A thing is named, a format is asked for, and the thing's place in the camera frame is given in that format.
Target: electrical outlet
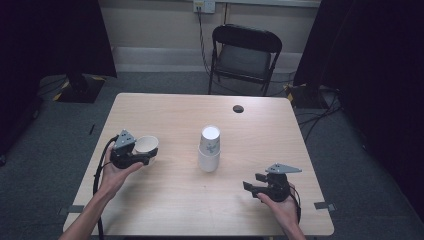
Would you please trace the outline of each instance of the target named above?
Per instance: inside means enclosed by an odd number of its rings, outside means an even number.
[[[193,12],[215,13],[215,1],[193,1]]]

